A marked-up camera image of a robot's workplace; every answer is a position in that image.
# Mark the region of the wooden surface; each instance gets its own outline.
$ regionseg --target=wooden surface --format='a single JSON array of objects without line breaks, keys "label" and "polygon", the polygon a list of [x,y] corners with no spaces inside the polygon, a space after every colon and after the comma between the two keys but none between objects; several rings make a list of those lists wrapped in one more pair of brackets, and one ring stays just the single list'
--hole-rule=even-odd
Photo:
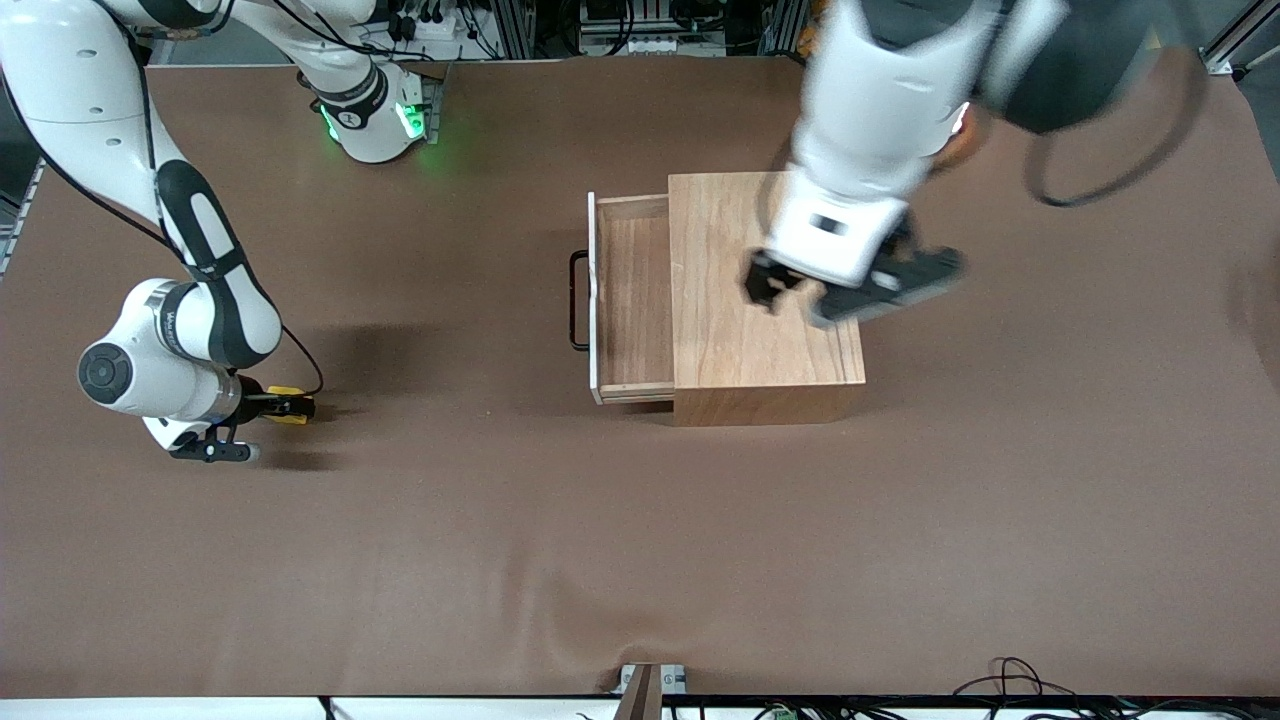
[{"label": "wooden surface", "polygon": [[671,400],[667,196],[596,200],[595,214],[600,398]]},{"label": "wooden surface", "polygon": [[[1064,137],[1050,187],[1146,156],[1196,64]],[[586,693],[645,660],[947,693],[997,655],[1082,693],[1280,693],[1280,187],[1230,78],[1079,210],[1028,197],[996,123],[914,199],[970,272],[861,327],[851,418],[685,430],[584,387],[584,199],[768,168],[799,67],[460,63],[440,143],[378,167],[296,74],[147,73],[329,380],[329,421],[242,428],[256,466],[175,462],[83,397],[129,288],[182,270],[45,174],[0,283],[6,697]],[[288,346],[253,377],[312,379]]]},{"label": "wooden surface", "polygon": [[680,388],[676,425],[805,425],[835,423],[854,410],[858,386]]},{"label": "wooden surface", "polygon": [[[814,283],[783,293],[777,313],[746,301],[742,273],[764,246],[756,196],[769,173],[668,179],[675,380],[681,388],[768,388],[864,382],[856,323],[808,323]],[[772,183],[771,208],[785,174]]]}]

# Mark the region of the white panel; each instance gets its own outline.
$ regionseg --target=white panel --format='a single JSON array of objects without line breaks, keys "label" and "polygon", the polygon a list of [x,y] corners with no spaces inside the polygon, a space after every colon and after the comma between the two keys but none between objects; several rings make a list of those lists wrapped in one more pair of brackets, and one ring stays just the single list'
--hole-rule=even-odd
[{"label": "white panel", "polygon": [[596,247],[596,243],[599,242],[596,232],[598,229],[595,227],[595,193],[588,192],[586,193],[586,255],[588,255],[586,265],[588,265],[589,288],[590,288],[589,292],[591,295],[591,302],[588,310],[586,364],[590,368],[589,372],[591,373],[590,375],[591,397],[595,398],[596,405],[604,405],[604,400],[600,397],[600,366],[599,366],[600,355],[599,350],[596,348],[598,343],[595,342],[595,334],[596,334],[595,325],[599,322],[596,320],[598,313],[595,306],[599,304],[599,297],[600,297],[600,288],[595,279],[595,264],[600,256],[600,251]]},{"label": "white panel", "polygon": [[4,700],[4,720],[325,720],[314,697]]},{"label": "white panel", "polygon": [[[617,700],[556,698],[334,698],[338,720],[613,720]],[[707,708],[707,720],[754,720],[755,707]],[[662,712],[663,720],[671,711]],[[974,715],[964,720],[984,720]],[[698,708],[681,708],[677,720],[700,720]]]}]

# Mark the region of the metal frame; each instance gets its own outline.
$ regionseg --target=metal frame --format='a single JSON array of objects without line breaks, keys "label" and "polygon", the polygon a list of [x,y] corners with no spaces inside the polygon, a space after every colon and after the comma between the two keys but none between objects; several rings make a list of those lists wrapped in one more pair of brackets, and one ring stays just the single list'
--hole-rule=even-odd
[{"label": "metal frame", "polygon": [[800,44],[800,33],[809,23],[809,0],[777,0],[771,13],[760,35],[758,54],[795,53]]},{"label": "metal frame", "polygon": [[40,184],[40,178],[44,174],[45,161],[38,160],[36,163],[36,172],[31,174],[31,182],[27,183],[27,192],[19,199],[19,208],[13,224],[0,223],[0,281],[9,272],[9,259],[13,256],[14,246],[18,245],[18,236],[22,234],[22,225],[27,220],[27,213],[31,210],[31,201],[36,197],[36,186]]},{"label": "metal frame", "polygon": [[1244,8],[1207,47],[1201,49],[1201,58],[1208,72],[1216,76],[1231,74],[1235,54],[1277,15],[1280,0],[1254,0]]},{"label": "metal frame", "polygon": [[530,60],[534,56],[536,15],[529,0],[490,0],[498,24],[503,60]]}]

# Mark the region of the open drawer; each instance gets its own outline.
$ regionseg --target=open drawer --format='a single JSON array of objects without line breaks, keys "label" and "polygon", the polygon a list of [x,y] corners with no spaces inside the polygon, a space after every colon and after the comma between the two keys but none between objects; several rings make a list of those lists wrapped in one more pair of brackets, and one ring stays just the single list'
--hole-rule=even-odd
[{"label": "open drawer", "polygon": [[666,195],[588,193],[591,395],[602,405],[675,396]]}]

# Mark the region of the green indicator light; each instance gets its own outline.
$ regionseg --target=green indicator light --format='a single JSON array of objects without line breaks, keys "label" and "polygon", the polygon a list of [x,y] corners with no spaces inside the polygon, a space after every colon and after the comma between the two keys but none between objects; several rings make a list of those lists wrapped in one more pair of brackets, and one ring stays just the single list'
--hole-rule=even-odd
[{"label": "green indicator light", "polygon": [[396,113],[399,115],[401,124],[404,126],[404,133],[410,137],[421,137],[422,135],[422,111],[416,108],[396,104]]},{"label": "green indicator light", "polygon": [[324,118],[324,124],[329,128],[329,137],[334,142],[338,142],[338,131],[333,127],[333,118],[329,117],[329,110],[325,110],[324,105],[320,106],[320,115]]}]

